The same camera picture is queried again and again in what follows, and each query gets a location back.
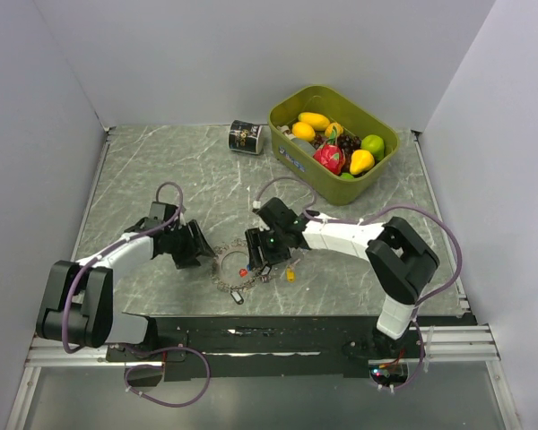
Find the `round metal key ring disc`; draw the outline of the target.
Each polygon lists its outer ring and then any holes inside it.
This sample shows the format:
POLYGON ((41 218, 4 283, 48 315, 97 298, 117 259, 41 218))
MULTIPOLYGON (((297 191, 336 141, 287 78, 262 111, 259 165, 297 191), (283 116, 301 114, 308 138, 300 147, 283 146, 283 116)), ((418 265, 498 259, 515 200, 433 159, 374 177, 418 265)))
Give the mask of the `round metal key ring disc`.
POLYGON ((213 285, 221 292, 247 292, 260 283, 258 271, 248 268, 248 249, 244 239, 235 239, 213 248, 211 279, 213 285), (239 270, 246 269, 245 277, 239 276, 239 270))

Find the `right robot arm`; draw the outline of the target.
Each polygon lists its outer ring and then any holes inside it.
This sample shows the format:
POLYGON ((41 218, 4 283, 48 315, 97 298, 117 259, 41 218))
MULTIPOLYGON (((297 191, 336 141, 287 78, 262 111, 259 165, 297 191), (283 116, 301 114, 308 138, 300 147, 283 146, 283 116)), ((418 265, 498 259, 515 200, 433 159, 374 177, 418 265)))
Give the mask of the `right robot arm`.
POLYGON ((439 267, 437 255, 406 219, 350 222, 320 211, 298 214, 276 197, 257 203, 254 213, 259 225, 244 233, 251 269, 286 262, 293 249, 330 251, 368 262, 385 293, 373 330, 374 347, 384 357, 404 348, 421 292, 439 267))

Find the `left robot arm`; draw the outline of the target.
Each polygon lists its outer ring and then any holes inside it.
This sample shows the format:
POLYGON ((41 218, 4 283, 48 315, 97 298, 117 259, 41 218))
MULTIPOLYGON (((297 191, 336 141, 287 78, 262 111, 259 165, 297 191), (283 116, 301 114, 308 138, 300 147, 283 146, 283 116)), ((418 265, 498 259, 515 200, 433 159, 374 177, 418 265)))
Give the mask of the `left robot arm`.
POLYGON ((116 242, 78 261, 53 264, 36 335, 60 341, 69 354, 102 346, 120 321, 113 309, 114 287, 128 272, 162 254, 179 270, 200 266, 201 257, 215 256, 196 220, 185 220, 174 204, 153 202, 149 215, 116 242))

